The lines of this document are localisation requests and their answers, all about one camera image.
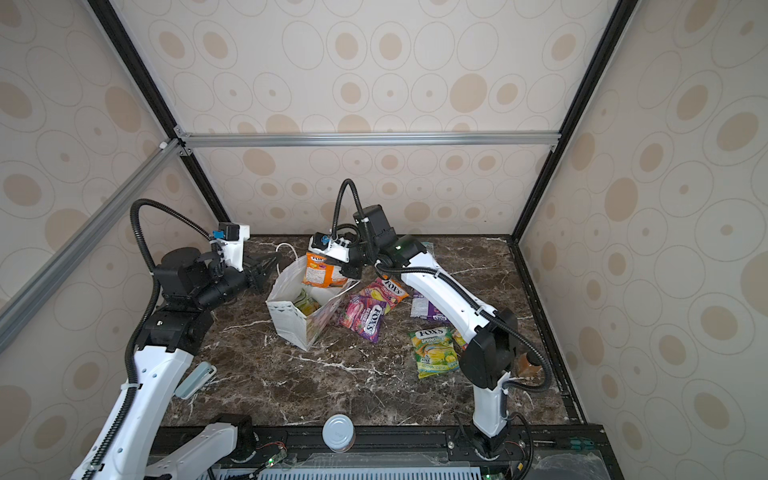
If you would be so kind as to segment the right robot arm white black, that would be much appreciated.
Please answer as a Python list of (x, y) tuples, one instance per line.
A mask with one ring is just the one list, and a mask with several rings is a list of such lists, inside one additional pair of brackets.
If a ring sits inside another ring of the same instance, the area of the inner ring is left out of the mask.
[[(395, 278), (422, 294), (446, 316), (466, 341), (459, 367), (473, 385), (473, 429), (466, 438), (483, 459), (496, 457), (509, 434), (512, 414), (506, 395), (511, 389), (547, 391), (553, 371), (546, 356), (517, 330), (517, 318), (482, 301), (455, 280), (412, 235), (399, 236), (381, 205), (365, 207), (353, 180), (341, 183), (331, 229), (311, 242), (339, 266), (344, 277), (359, 280), (366, 267), (381, 279)], [(540, 383), (514, 379), (513, 363), (524, 348), (543, 371)]]

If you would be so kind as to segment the orange candy packet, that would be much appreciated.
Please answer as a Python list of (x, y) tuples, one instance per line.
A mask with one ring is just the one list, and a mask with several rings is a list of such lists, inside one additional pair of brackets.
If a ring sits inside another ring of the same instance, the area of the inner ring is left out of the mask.
[(341, 273), (341, 267), (331, 264), (327, 257), (307, 252), (305, 259), (303, 284), (317, 288), (337, 288), (347, 284), (348, 279)]

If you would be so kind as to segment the white paper bag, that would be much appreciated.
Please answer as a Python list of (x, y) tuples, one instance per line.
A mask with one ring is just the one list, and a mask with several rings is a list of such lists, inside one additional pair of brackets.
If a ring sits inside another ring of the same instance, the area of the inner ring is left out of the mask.
[(299, 256), (288, 243), (279, 244), (276, 253), (280, 253), (281, 247), (289, 248), (293, 258), (278, 271), (266, 300), (267, 309), (277, 334), (301, 350), (309, 351), (359, 282), (345, 280), (340, 287), (328, 288), (305, 284), (307, 258)]

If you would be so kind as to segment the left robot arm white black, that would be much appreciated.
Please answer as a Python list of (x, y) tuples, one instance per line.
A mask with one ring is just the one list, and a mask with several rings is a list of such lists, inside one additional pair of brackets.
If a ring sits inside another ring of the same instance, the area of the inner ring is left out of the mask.
[[(183, 247), (154, 261), (140, 211), (162, 211), (201, 234), (209, 251)], [(161, 460), (149, 457), (162, 419), (183, 374), (201, 351), (216, 308), (247, 290), (263, 292), (282, 256), (249, 257), (250, 228), (222, 222), (207, 232), (167, 205), (149, 198), (133, 202), (131, 228), (147, 265), (152, 291), (142, 319), (124, 351), (126, 381), (95, 443), (74, 470), (75, 479), (196, 479), (221, 460), (243, 464), (256, 454), (251, 420), (221, 414), (202, 432)]]

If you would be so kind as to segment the green candy packet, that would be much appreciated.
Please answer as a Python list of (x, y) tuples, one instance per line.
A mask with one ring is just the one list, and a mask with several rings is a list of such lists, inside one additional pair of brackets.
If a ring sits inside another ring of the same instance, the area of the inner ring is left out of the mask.
[(309, 317), (319, 310), (322, 305), (315, 300), (307, 290), (302, 289), (293, 300), (293, 305), (305, 316)]

